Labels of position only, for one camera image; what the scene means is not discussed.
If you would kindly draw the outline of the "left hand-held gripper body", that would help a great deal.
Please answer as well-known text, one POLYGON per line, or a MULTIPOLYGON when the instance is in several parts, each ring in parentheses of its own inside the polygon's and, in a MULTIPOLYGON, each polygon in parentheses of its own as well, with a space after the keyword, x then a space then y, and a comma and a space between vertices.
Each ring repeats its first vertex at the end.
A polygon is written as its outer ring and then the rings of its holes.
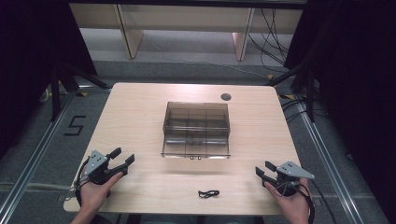
POLYGON ((128 174, 128 166, 125 163, 109 169, 108 164, 110 160, 106 158, 106 155, 94 150, 88 158, 82 178, 88 179, 94 184, 103 185, 119 172, 122 172, 123 175, 128 174))

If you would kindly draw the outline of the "metal floor rail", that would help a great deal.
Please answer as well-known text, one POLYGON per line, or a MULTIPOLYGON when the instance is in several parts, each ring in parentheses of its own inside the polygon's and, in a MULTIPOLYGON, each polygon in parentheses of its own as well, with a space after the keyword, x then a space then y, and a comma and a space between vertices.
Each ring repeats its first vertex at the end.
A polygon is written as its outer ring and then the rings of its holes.
POLYGON ((44 135, 40 139, 38 145, 33 152, 33 155, 30 157, 29 161, 25 165, 24 169, 21 172, 21 175, 17 179, 17 181, 12 185, 11 190, 9 191, 7 197, 0 205, 0 224, 7 224, 10 218, 12 217, 18 203, 21 200, 21 197, 24 191, 27 188, 28 183, 32 179, 35 171, 45 156, 47 149, 50 146, 50 142, 55 136, 57 130, 60 127, 64 119, 64 115, 74 100, 74 93, 67 93, 64 97, 63 102, 61 103, 61 111, 58 116, 49 123, 47 130, 44 135))
POLYGON ((328 177, 330 178, 335 193, 346 212, 347 218, 349 219, 351 224, 364 224, 357 204, 352 198, 351 193, 347 188, 347 185, 340 176, 340 173, 338 172, 335 163, 333 162, 330 152, 328 151, 325 143, 323 142, 323 139, 318 131, 316 124, 310 121, 306 113, 305 105, 303 103, 298 103, 297 108, 302 113, 304 125, 308 130, 311 139, 314 142, 318 155, 328 174, 328 177))

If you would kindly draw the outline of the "black curtain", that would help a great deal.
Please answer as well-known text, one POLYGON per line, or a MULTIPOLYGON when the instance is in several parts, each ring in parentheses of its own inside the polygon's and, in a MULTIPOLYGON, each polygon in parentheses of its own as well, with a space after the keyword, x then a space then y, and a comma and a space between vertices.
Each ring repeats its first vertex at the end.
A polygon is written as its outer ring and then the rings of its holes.
POLYGON ((66 63, 96 73, 68 0, 0 0, 0 159, 66 63))
POLYGON ((396 0, 344 0, 315 73, 332 121, 396 223, 396 0))

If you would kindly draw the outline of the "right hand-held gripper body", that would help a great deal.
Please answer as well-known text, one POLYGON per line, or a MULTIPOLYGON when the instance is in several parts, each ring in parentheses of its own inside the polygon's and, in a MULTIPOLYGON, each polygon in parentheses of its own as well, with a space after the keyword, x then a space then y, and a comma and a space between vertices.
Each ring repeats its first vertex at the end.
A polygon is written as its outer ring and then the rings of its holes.
POLYGON ((314 175, 293 161, 287 161, 276 167, 276 179, 267 176, 265 182, 273 185, 281 196, 292 196, 299 189, 300 179, 307 178, 313 180, 314 175))

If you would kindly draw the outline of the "light wooden desk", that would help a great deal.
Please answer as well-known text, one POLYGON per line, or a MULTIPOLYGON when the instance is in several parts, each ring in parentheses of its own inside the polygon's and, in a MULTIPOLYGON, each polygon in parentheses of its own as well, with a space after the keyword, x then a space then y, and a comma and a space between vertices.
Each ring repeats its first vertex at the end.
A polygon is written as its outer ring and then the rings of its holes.
POLYGON ((271 31, 292 35, 302 16, 300 9, 253 7, 183 7, 71 3, 80 28, 117 29, 129 59, 139 49, 146 30, 225 32, 233 35, 236 60, 245 58, 248 35, 267 33, 259 19, 274 20, 271 31))

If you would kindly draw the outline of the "transparent brown organizer box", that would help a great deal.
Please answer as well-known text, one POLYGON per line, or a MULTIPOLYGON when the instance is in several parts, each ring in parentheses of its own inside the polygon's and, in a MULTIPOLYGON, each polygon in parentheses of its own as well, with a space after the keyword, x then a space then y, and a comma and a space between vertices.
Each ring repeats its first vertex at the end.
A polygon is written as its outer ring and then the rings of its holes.
POLYGON ((228 159, 227 104, 169 102, 163 122, 163 157, 228 159))

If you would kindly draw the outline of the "black metal stand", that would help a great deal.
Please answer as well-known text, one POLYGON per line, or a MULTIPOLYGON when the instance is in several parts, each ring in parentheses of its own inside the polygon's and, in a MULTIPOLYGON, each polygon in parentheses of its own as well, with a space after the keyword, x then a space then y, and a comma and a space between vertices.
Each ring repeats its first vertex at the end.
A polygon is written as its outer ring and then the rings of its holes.
POLYGON ((76 92, 79 90, 79 85, 77 84, 75 77, 82 77, 88 80, 95 86, 102 89, 111 89, 112 86, 101 81, 97 77, 90 75, 83 70, 70 65, 67 63, 57 63, 53 66, 51 70, 51 93, 52 93, 52 117, 51 121, 55 121, 60 115, 61 100, 60 100, 60 90, 59 84, 62 84, 67 92, 76 92))
POLYGON ((290 86, 290 90, 293 93, 302 93, 305 91, 305 108, 307 116, 309 117, 311 122, 314 122, 314 111, 313 111, 313 103, 314 103, 314 82, 315 76, 313 74, 313 69, 311 65, 308 63, 300 63, 296 67, 289 70, 289 72, 283 74, 280 77, 272 79, 268 86, 274 87, 275 85, 283 82, 284 80, 294 77, 294 80, 290 86))

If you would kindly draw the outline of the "person's right hand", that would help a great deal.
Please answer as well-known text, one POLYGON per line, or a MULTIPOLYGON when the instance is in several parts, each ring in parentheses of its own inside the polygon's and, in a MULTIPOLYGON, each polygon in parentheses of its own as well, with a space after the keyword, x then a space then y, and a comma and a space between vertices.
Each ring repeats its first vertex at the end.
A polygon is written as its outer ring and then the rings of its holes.
POLYGON ((309 224, 310 208, 303 195, 295 193, 292 196, 285 197, 281 196, 277 189, 269 182, 265 182, 264 186, 275 198, 284 218, 290 224, 309 224))

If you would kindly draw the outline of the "person's left hand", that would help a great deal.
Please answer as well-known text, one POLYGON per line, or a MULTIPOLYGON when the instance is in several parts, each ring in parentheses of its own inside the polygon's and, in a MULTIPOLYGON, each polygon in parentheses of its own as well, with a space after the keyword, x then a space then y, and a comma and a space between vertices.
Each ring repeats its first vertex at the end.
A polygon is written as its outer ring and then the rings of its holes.
POLYGON ((119 172, 103 185, 97 185, 88 180, 84 181, 80 186, 81 207, 79 213, 85 218, 94 216, 104 204, 110 189, 122 176, 123 173, 119 172))

